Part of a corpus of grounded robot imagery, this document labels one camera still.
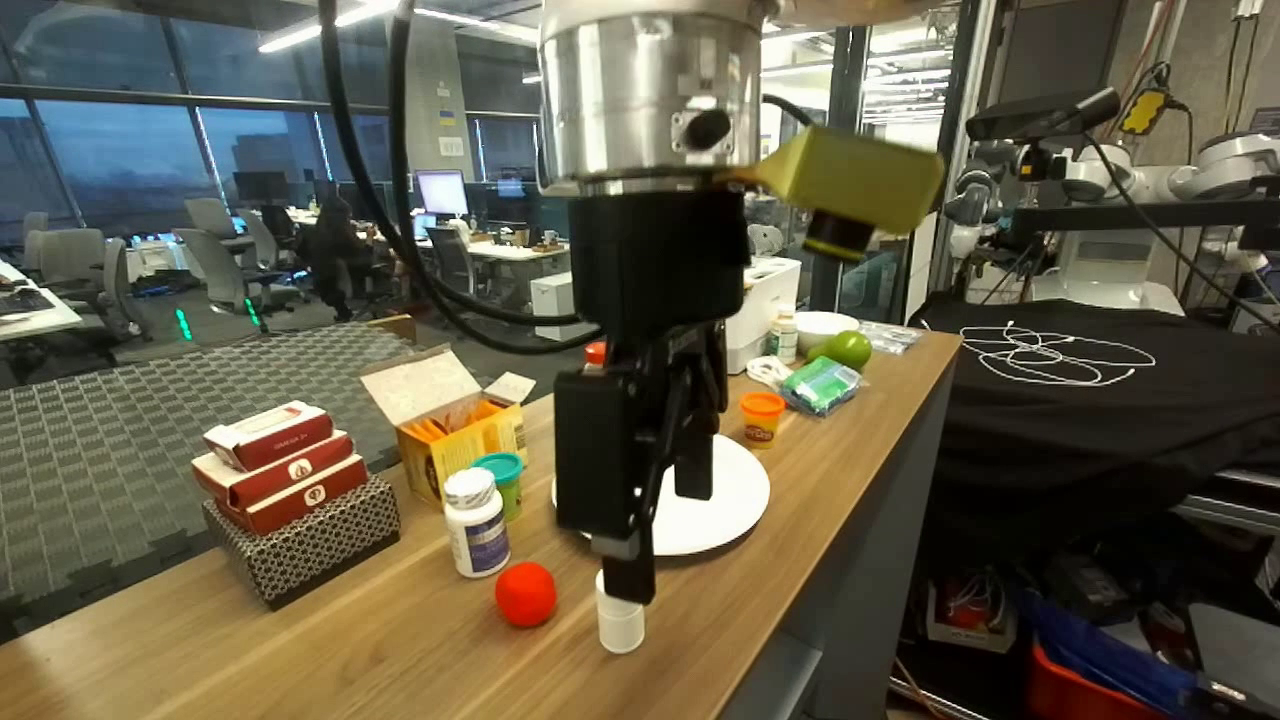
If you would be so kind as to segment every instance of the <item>floor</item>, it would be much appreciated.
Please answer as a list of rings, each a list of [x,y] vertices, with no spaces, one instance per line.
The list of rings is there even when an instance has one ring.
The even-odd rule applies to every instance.
[[[195,394],[195,403],[218,410],[218,418],[247,418],[252,410],[236,403],[245,400],[245,394],[223,394],[223,376],[245,376],[238,363],[247,359],[257,385],[273,385],[273,394],[289,394],[290,385],[299,394],[312,387],[315,397],[326,397],[326,403],[361,403],[344,410],[344,418],[351,418],[348,424],[364,424],[361,432],[370,438],[361,445],[361,438],[351,432],[357,449],[364,451],[368,445],[385,445],[368,449],[368,461],[378,468],[394,461],[393,432],[368,403],[364,387],[351,382],[357,374],[326,363],[319,369],[306,359],[330,355],[330,347],[302,347],[306,338],[319,338],[319,346],[344,338],[323,305],[268,316],[268,338],[261,338],[261,329],[245,316],[207,312],[199,305],[199,291],[148,296],[140,302],[140,307],[152,323],[152,346],[118,347],[118,369],[103,369],[98,359],[68,351],[35,369],[26,385],[0,387],[0,403],[10,403],[0,410],[2,418],[23,418],[23,410],[39,403],[39,418],[48,418],[48,410],[53,418],[59,418],[57,429],[0,432],[0,468],[23,468],[39,463],[30,456],[48,456],[48,463],[39,463],[42,485],[30,485],[26,473],[0,473],[0,640],[30,634],[98,596],[113,596],[211,545],[199,519],[199,497],[184,481],[184,463],[191,456],[184,451],[184,445],[191,445],[199,429],[180,429],[184,438],[169,439],[165,432],[176,432],[176,424],[165,424],[158,438],[145,439],[118,432],[140,429],[148,414],[154,418],[171,403],[191,403],[191,387],[145,387],[171,382],[171,374],[165,382],[148,382],[154,369],[191,369],[191,376],[184,376],[180,385],[207,385],[207,394]],[[527,329],[484,320],[478,329],[500,340],[541,346]],[[364,340],[361,347],[348,347],[348,355],[368,369],[448,346],[478,385],[495,382],[500,374],[520,374],[536,382],[536,397],[552,394],[560,369],[580,363],[576,347],[552,355],[493,351],[458,329],[444,323],[437,312],[424,312],[416,320],[416,347],[393,340],[389,332],[375,338],[385,340]],[[98,449],[131,449],[125,451],[131,463],[176,468],[158,473],[158,485],[148,468],[140,476],[152,481],[140,481],[131,473],[98,473],[98,461],[93,461],[93,451]]]

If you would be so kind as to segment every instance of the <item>cardboard box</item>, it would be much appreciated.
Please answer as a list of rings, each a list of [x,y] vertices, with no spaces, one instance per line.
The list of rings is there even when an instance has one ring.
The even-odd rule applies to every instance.
[[[207,497],[223,497],[223,503],[247,508],[247,503],[261,503],[261,500],[285,491],[289,485],[299,485],[299,481],[348,461],[351,451],[357,451],[351,438],[330,432],[326,439],[306,445],[306,449],[281,456],[275,463],[264,463],[252,473],[223,463],[218,451],[205,451],[191,461],[191,476]]]
[[[394,545],[400,503],[394,491],[370,476],[357,491],[285,526],[273,537],[238,531],[211,500],[205,500],[205,526],[247,592],[268,608],[285,608],[364,555]]]
[[[205,445],[232,468],[264,468],[330,438],[330,418],[312,403],[281,403],[236,424],[215,424]]]
[[[348,456],[348,461],[341,461],[299,485],[289,485],[285,491],[264,497],[247,508],[227,503],[227,497],[211,497],[211,500],[245,531],[268,537],[268,531],[330,503],[334,497],[361,488],[364,481],[368,481],[364,456]]]
[[[438,497],[444,476],[489,451],[527,461],[520,414],[530,394],[527,376],[503,374],[478,394],[452,347],[437,347],[424,359],[364,376],[364,387],[394,429],[404,476],[416,491]]]

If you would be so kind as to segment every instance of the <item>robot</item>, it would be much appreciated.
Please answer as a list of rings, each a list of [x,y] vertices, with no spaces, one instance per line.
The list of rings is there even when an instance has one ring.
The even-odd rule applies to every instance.
[[[556,382],[556,519],[591,537],[605,592],[655,596],[662,468],[708,500],[726,403],[719,320],[744,302],[744,194],[812,211],[812,250],[856,256],[917,229],[938,162],[812,129],[758,150],[758,24],[863,24],[925,4],[872,0],[542,0],[542,181],[573,195],[576,307],[607,359]]]

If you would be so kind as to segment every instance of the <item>wooden countertop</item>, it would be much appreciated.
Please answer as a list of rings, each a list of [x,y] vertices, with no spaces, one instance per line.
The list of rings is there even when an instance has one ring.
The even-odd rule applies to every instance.
[[[452,572],[438,511],[400,497],[400,545],[281,613],[264,613],[223,555],[205,552],[2,646],[0,707],[2,715],[717,715],[952,355],[952,338],[925,338],[909,355],[875,355],[872,387],[826,422],[788,418],[757,451],[773,473],[763,519],[723,552],[658,569],[647,640],[631,656],[599,648],[594,555],[552,526],[552,403],[541,400],[527,410],[530,463],[510,550],[516,562],[556,572],[552,625],[509,630],[493,608],[493,579]]]

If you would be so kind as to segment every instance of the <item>orange box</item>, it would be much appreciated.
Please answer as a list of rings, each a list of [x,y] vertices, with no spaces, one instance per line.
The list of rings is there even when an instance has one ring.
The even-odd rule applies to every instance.
[[[524,376],[500,376],[478,394],[477,376],[448,351],[364,376],[368,397],[394,429],[409,488],[438,500],[438,481],[489,451],[524,449]]]

